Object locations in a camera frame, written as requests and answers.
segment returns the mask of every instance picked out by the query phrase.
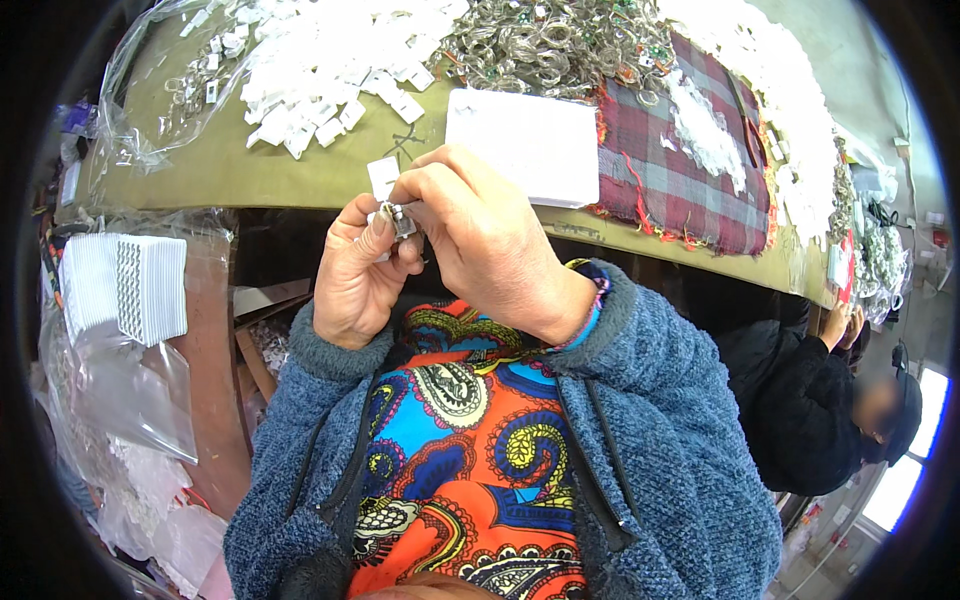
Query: hand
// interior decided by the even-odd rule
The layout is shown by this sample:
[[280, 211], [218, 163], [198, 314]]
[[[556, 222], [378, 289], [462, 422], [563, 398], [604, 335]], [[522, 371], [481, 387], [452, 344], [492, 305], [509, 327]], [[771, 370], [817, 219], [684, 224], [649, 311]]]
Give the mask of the hand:
[[[419, 235], [403, 240], [390, 260], [374, 263], [394, 246], [394, 228], [377, 209], [371, 194], [347, 204], [326, 233], [317, 272], [313, 329], [351, 350], [366, 346], [386, 326], [407, 276], [423, 271]], [[372, 212], [377, 214], [368, 226]]]
[[526, 195], [470, 151], [442, 146], [414, 160], [390, 201], [420, 223], [444, 286], [491, 319], [551, 345], [587, 318], [596, 285], [561, 264]]
[[857, 306], [856, 310], [853, 311], [853, 316], [851, 317], [850, 322], [847, 324], [847, 332], [844, 334], [843, 339], [840, 340], [840, 348], [849, 350], [853, 346], [853, 343], [856, 342], [856, 339], [860, 337], [860, 331], [863, 329], [863, 323], [863, 307]]
[[827, 350], [833, 352], [840, 340], [847, 333], [847, 324], [851, 319], [851, 306], [838, 300], [827, 316], [827, 324], [820, 334], [820, 339], [827, 345]]

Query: blue fleece jacket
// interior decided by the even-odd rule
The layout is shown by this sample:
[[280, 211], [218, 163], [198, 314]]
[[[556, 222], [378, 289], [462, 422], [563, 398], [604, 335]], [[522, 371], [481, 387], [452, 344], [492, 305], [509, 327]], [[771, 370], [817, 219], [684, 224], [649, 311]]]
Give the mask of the blue fleece jacket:
[[[716, 346], [663, 297], [594, 262], [612, 284], [599, 321], [580, 346], [545, 358], [577, 449], [590, 597], [758, 598], [780, 563], [780, 519]], [[224, 537], [238, 600], [341, 598], [352, 574], [362, 416], [393, 332], [352, 351], [316, 336], [312, 319], [311, 302]]]

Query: red plaid blanket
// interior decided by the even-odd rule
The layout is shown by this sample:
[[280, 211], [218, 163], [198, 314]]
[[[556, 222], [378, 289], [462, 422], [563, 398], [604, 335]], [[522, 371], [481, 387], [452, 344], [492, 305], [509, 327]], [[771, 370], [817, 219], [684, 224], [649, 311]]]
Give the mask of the red plaid blanket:
[[[717, 60], [694, 48], [684, 37], [673, 35], [677, 63], [687, 77], [727, 119], [747, 171], [747, 189], [733, 194], [729, 175], [714, 177], [697, 167], [683, 151], [664, 148], [660, 137], [674, 131], [671, 102], [661, 97], [653, 108], [636, 100], [633, 91], [609, 80], [608, 98], [600, 103], [606, 137], [600, 145], [600, 202], [598, 207], [620, 220], [640, 224], [637, 213], [639, 176], [642, 203], [649, 223], [668, 231], [707, 242], [719, 253], [759, 254], [767, 243], [770, 194], [761, 168], [751, 164], [744, 131], [726, 69]], [[738, 82], [748, 116], [759, 127], [756, 97]]]

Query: pile of wires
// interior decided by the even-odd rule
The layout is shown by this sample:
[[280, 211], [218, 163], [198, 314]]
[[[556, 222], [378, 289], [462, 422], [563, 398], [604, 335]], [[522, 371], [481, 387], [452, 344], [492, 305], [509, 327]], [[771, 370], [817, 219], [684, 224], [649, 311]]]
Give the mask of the pile of wires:
[[471, 4], [443, 46], [470, 87], [589, 102], [604, 78], [616, 78], [652, 106], [676, 62], [656, 0]]

